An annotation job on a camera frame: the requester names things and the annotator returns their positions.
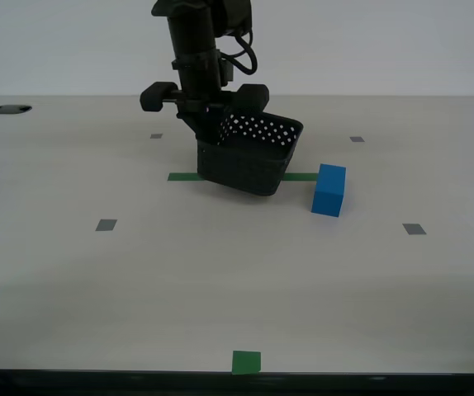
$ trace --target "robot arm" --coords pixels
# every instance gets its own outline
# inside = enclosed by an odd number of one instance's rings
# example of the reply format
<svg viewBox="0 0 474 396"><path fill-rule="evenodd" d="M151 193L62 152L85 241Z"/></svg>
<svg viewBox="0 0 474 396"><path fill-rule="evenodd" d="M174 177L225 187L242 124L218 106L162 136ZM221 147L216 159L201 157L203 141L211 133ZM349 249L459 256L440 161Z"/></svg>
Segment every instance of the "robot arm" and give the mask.
<svg viewBox="0 0 474 396"><path fill-rule="evenodd" d="M250 0L158 0L152 14L167 17L182 90L173 82L156 82L141 96L145 111L160 111L164 102L174 102L178 117L190 126L194 114L231 107L236 111L260 112L268 104L264 85L245 85L238 92L221 88L233 80L233 67L251 75L258 62L251 48L252 7ZM247 43L243 36L250 34ZM216 38L235 37L243 47L239 54L228 55L216 48ZM246 68L237 58L247 54L252 63Z"/></svg>

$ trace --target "black cable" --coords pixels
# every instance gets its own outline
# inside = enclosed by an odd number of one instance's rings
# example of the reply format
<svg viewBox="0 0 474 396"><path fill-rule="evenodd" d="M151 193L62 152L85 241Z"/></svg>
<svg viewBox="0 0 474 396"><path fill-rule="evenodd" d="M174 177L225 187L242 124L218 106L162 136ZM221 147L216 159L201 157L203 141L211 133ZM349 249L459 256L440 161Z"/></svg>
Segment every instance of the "black cable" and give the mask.
<svg viewBox="0 0 474 396"><path fill-rule="evenodd" d="M237 69L239 69L244 74L248 74L249 76L251 76L252 74L257 72L257 69L258 69L257 56L255 56L255 53L252 47L246 41L244 41L244 39L241 36L237 35L235 37L235 40L239 43L241 47L243 47L244 52L250 57L250 61L252 62L252 67L247 68L241 62L239 62L235 58L235 56L225 54L224 52L221 52L220 56L222 59L225 59L231 64L233 64Z"/></svg>
<svg viewBox="0 0 474 396"><path fill-rule="evenodd" d="M254 31L250 31L249 35L250 35L250 37L249 37L248 45L251 47L252 44L254 43ZM232 58L238 58L239 56L243 56L244 54L246 54L246 51L242 50L238 54L232 54L232 55L228 55L228 56L231 56Z"/></svg>

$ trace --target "white table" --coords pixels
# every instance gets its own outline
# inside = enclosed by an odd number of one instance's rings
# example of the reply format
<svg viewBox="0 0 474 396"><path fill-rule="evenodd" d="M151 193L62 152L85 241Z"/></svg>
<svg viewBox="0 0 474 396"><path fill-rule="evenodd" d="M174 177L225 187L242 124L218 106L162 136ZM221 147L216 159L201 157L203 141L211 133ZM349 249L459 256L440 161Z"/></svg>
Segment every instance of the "white table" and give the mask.
<svg viewBox="0 0 474 396"><path fill-rule="evenodd" d="M168 182L197 157L172 105L6 103L34 109L0 116L0 368L474 373L474 98L274 97L289 172L347 167L339 219L311 182Z"/></svg>

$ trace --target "gray square marker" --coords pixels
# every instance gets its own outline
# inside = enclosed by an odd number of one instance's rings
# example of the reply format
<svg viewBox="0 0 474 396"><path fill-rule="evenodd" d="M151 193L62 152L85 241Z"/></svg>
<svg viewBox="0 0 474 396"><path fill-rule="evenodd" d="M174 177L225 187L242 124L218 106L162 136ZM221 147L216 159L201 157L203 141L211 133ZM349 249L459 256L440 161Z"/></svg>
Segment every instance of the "gray square marker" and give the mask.
<svg viewBox="0 0 474 396"><path fill-rule="evenodd" d="M118 220L99 220L96 231L112 231Z"/></svg>
<svg viewBox="0 0 474 396"><path fill-rule="evenodd" d="M426 235L420 224L402 224L409 235Z"/></svg>

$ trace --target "perforated basket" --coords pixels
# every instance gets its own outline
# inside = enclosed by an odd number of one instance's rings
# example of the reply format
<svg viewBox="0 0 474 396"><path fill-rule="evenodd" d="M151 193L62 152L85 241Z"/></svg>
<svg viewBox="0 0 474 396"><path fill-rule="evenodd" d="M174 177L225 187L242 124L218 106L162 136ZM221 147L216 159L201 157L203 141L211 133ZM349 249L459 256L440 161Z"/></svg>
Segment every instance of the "perforated basket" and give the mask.
<svg viewBox="0 0 474 396"><path fill-rule="evenodd" d="M302 131L302 123L277 115L229 114L213 142L197 137L198 174L210 182L271 196Z"/></svg>

